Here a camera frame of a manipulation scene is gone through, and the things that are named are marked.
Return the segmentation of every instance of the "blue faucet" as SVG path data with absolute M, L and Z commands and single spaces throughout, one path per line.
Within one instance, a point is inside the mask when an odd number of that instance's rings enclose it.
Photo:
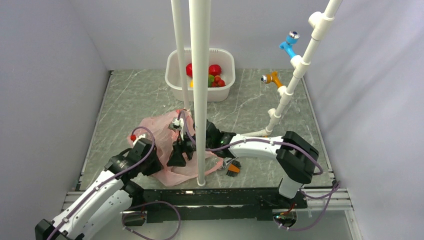
M 293 51 L 293 45 L 298 41 L 298 39 L 299 34 L 296 31 L 290 31 L 285 38 L 285 41 L 279 45 L 279 48 L 285 50 L 290 59 L 296 56 L 295 51 Z

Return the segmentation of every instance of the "orange faucet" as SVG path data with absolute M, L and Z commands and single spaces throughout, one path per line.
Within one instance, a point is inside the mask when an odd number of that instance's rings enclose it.
M 280 88 L 280 87 L 283 86 L 281 84 L 280 80 L 278 79 L 278 72 L 276 72 L 276 71 L 273 71 L 271 74 L 262 75 L 260 80 L 264 84 L 269 84 L 269 83 L 273 82 L 273 83 L 275 83 L 275 85 L 277 85 L 277 88 Z

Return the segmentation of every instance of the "white plastic bin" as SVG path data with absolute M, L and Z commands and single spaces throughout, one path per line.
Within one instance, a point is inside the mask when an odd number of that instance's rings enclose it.
M 184 69 L 187 64 L 192 62 L 192 49 L 184 48 Z M 236 69 L 234 66 L 234 57 L 228 51 L 220 48 L 209 49 L 209 66 L 218 64 L 221 66 L 222 73 L 221 79 L 224 80 L 225 86 L 222 87 L 208 87 L 207 89 L 207 101 L 208 102 L 220 102 L 224 101 L 228 97 L 231 86 L 236 81 Z M 192 78 L 187 76 L 188 85 L 188 100 L 193 102 L 193 88 L 190 87 Z M 171 87 L 172 93 L 176 99 L 183 100 L 183 90 L 180 82 L 180 69 L 178 67 L 178 55 L 177 50 L 171 52 L 168 57 L 166 64 L 165 81 L 168 86 Z

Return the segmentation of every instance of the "marble countertop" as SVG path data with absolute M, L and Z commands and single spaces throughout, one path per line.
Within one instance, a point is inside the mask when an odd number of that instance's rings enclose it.
M 267 111 L 276 108 L 279 102 L 276 86 L 262 84 L 260 81 L 263 74 L 272 71 L 278 71 L 278 77 L 284 85 L 289 83 L 293 75 L 291 69 L 236 69 L 236 80 L 228 98 L 222 102 L 209 102 L 207 119 L 226 132 L 243 134 L 260 130 L 258 126 L 264 128 L 270 119 Z M 129 147 L 126 137 L 143 118 L 181 108 L 183 103 L 174 98 L 170 87 L 165 83 L 164 69 L 113 71 L 80 179 L 80 189 L 85 190 L 94 182 L 110 157 Z M 302 82 L 299 82 L 293 99 L 282 115 L 283 118 L 270 137 L 283 136 L 286 131 L 294 131 L 311 143 L 320 153 L 318 163 L 323 167 L 324 174 L 314 176 L 308 186 L 331 186 L 311 104 Z M 242 167 L 236 177 L 227 176 L 227 170 L 218 170 L 205 177 L 206 187 L 277 187 L 281 179 L 287 176 L 276 160 L 243 157 L 239 161 Z M 215 163 L 215 159 L 207 159 L 206 168 Z M 134 181 L 145 189 L 198 188 L 195 178 L 173 187 L 165 187 L 156 178 L 142 174 Z

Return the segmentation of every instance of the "plastic bag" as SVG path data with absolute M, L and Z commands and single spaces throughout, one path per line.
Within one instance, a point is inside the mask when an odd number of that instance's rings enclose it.
M 173 150 L 173 142 L 175 142 L 178 138 L 179 132 L 177 130 L 169 129 L 170 123 L 174 118 L 178 117 L 178 113 L 180 110 L 171 111 L 161 116 L 147 117 L 144 118 L 139 126 L 148 128 L 154 136 L 155 145 L 157 147 L 157 157 L 159 161 L 163 165 L 163 169 L 154 173 L 152 176 L 157 178 L 163 185 L 170 187 L 178 185 L 182 182 L 185 182 L 189 179 L 196 178 L 198 176 L 198 159 L 197 153 L 194 152 L 191 160 L 187 160 L 187 156 L 184 153 L 183 156 L 186 160 L 186 165 L 184 167 L 179 166 L 167 166 L 168 160 L 170 158 L 171 152 Z M 191 135 L 195 134 L 195 130 L 193 128 L 193 119 L 191 115 L 186 114 L 186 122 L 188 126 L 188 131 Z M 146 131 L 144 129 L 138 129 L 135 131 L 135 135 L 138 137 L 141 134 L 145 134 Z M 126 138 L 128 143 L 133 147 L 133 141 L 130 139 L 131 135 L 128 135 Z M 213 153 L 207 151 L 205 153 L 206 158 L 215 156 Z M 208 175 L 217 169 L 219 169 L 223 165 L 223 159 L 218 158 L 217 164 L 211 169 L 204 172 L 205 175 Z

